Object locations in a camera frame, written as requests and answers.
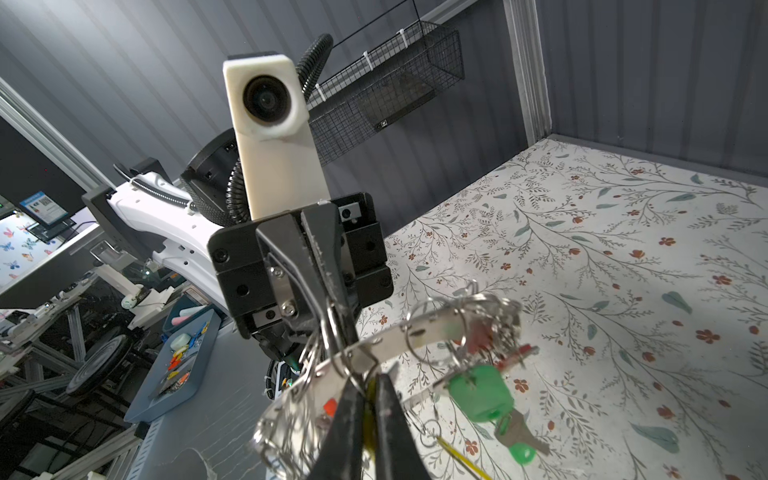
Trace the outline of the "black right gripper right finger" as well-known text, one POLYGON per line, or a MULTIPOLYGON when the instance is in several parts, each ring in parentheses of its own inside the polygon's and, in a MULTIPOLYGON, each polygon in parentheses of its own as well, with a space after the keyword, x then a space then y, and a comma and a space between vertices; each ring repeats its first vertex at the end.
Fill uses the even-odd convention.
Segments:
POLYGON ((375 387, 375 478, 429 480, 390 376, 378 374, 375 387))

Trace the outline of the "blue parts tray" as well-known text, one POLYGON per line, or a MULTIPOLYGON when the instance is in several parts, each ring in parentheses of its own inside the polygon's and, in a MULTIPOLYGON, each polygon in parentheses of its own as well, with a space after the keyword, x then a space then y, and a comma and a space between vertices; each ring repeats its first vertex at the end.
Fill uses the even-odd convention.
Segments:
POLYGON ((151 423, 191 399, 202 384, 221 317, 208 306, 162 346, 124 416, 127 423, 151 423))

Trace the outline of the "red tagged key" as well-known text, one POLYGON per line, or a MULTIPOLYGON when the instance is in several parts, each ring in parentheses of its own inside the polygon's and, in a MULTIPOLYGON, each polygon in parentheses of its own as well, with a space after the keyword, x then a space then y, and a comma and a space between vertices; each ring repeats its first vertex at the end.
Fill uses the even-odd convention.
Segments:
POLYGON ((493 365, 499 372, 505 373, 539 354, 539 348, 531 344, 522 344, 513 327, 492 322, 476 320, 470 325, 466 341, 466 358, 493 365))

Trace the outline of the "green tagged silver key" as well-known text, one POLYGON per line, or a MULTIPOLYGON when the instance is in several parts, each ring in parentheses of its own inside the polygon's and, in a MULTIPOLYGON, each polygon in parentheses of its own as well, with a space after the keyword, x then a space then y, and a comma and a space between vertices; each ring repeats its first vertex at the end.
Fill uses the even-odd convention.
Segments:
POLYGON ((447 390, 471 422, 494 424, 495 439, 518 464, 526 466, 538 454, 551 454, 549 445, 533 435, 525 417, 516 410, 513 396, 495 366, 471 367, 449 379, 447 390))

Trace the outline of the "large metal keyring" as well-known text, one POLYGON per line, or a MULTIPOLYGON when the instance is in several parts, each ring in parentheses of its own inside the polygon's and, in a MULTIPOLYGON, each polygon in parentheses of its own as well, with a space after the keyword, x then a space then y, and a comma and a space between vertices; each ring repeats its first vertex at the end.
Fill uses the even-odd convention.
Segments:
POLYGON ((453 401, 447 390, 449 379, 471 367, 490 365, 466 358, 467 336, 474 321, 509 325, 521 342, 521 313, 517 301, 469 286, 461 297, 423 301, 400 324, 336 348, 333 355, 325 351, 320 335, 314 335, 303 355, 299 377, 258 421, 252 441, 255 451, 275 478, 307 479, 350 380, 366 399, 362 475, 366 460, 372 461, 375 475, 373 403, 375 380, 381 373, 389 375, 394 384, 418 452, 420 445, 444 446, 438 430, 419 421, 416 408, 443 394, 453 401))

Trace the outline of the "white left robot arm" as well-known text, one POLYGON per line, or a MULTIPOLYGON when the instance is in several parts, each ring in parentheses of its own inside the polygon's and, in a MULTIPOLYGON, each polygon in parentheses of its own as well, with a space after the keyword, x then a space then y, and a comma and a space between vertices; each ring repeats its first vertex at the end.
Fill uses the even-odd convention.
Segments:
POLYGON ((163 177, 148 172, 84 202, 113 241, 185 277, 275 360, 297 358, 324 328, 355 343, 361 311, 394 291, 366 193, 220 225, 172 202, 163 177))

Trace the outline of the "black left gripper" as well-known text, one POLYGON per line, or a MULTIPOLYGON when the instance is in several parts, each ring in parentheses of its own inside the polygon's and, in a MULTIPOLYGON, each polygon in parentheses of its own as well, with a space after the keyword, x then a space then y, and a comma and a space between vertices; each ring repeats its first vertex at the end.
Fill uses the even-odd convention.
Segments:
POLYGON ((208 242, 227 309, 269 357, 297 357, 318 333, 327 354, 358 341, 361 310, 394 282, 368 193, 225 227, 208 242))

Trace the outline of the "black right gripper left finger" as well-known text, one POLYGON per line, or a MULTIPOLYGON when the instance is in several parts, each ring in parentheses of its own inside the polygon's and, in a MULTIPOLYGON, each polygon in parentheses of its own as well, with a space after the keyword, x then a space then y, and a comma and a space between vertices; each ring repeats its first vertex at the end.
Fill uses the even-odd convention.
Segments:
POLYGON ((364 395, 348 380, 308 480, 362 478, 365 404, 364 395))

